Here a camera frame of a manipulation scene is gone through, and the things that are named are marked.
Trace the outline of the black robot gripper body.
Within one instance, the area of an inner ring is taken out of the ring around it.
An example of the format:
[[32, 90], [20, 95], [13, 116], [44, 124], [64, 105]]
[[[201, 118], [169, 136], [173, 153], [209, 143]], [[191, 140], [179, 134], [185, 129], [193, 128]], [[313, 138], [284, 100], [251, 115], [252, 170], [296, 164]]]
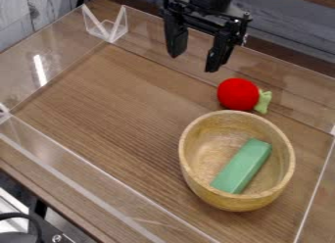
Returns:
[[180, 16], [185, 27], [211, 35], [223, 28], [235, 35], [236, 45], [244, 43], [252, 16], [232, 0], [163, 0], [163, 17], [165, 12]]

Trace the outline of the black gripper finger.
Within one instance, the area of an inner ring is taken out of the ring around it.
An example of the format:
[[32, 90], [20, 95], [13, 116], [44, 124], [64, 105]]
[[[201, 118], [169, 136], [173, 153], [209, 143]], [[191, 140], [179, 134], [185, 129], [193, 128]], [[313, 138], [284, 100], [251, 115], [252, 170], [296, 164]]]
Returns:
[[188, 29], [183, 18], [171, 12], [164, 14], [167, 52], [172, 58], [176, 58], [187, 48]]
[[213, 46], [209, 49], [207, 55], [207, 62], [205, 62], [207, 73], [216, 72], [220, 66], [228, 62], [233, 48], [235, 48], [235, 35], [227, 30], [220, 30], [215, 34]]

